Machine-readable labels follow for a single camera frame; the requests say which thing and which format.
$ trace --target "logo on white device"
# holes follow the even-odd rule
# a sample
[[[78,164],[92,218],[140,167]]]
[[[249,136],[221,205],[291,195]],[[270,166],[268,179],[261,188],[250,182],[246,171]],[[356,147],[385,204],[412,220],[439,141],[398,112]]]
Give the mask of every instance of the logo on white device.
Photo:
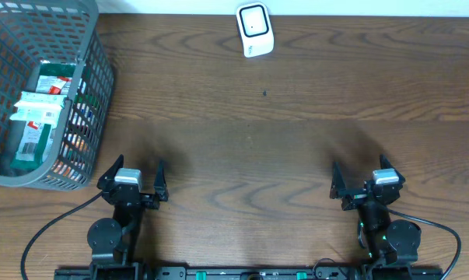
[[[268,54],[274,49],[271,20],[264,4],[242,5],[237,9],[236,17],[245,57]]]

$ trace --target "black square outline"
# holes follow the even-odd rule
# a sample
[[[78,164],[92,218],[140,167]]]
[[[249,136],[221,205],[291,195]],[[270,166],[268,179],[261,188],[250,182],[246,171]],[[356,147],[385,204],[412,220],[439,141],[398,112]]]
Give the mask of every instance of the black square outline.
[[[247,34],[247,31],[244,29],[244,22],[243,22],[243,17],[241,16],[241,12],[245,9],[252,9],[252,8],[256,8],[256,7],[260,7],[262,9],[262,12],[264,13],[264,20],[265,20],[265,26],[267,27],[267,30],[263,33],[257,33],[257,34],[254,34],[254,35],[248,35]],[[262,5],[252,5],[252,6],[249,6],[249,7],[244,7],[240,10],[240,19],[241,19],[241,26],[243,27],[243,33],[244,33],[244,36],[248,37],[248,38],[251,38],[251,37],[255,37],[255,36],[260,36],[260,35],[265,35],[268,33],[268,30],[269,30],[269,26],[268,26],[268,22],[267,22],[267,15],[265,15],[265,9]]]

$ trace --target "wooden tabletop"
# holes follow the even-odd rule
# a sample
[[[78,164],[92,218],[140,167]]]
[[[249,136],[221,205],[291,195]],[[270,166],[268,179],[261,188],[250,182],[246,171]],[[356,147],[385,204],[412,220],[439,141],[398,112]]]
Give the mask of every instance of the wooden tabletop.
[[[103,15],[117,69],[92,183],[68,193],[0,187],[0,279],[18,279],[30,238],[98,190],[124,154],[170,201],[145,215],[137,255],[190,266],[312,265],[367,257],[356,212],[329,199],[331,163],[350,184],[385,153],[407,179],[392,209],[455,229],[451,279],[469,279],[469,19],[273,16],[275,49],[246,59],[234,16]],[[103,199],[51,227],[31,279],[91,260]],[[445,269],[455,239],[420,225],[418,264]]]

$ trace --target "barcode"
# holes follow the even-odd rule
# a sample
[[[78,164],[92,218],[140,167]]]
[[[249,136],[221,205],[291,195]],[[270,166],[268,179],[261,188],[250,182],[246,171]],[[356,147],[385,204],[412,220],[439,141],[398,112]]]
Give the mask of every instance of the barcode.
[[[25,143],[22,149],[22,154],[33,154],[37,149],[37,143]]]

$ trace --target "plastic basket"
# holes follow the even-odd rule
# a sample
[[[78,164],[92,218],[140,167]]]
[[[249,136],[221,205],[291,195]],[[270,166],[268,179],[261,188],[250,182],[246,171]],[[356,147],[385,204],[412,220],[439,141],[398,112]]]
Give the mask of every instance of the plastic basket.
[[[93,0],[0,1],[0,185],[70,191],[89,183],[114,83],[98,15]],[[9,167],[25,127],[9,116],[22,90],[35,91],[46,61],[76,67],[49,156],[27,173]]]

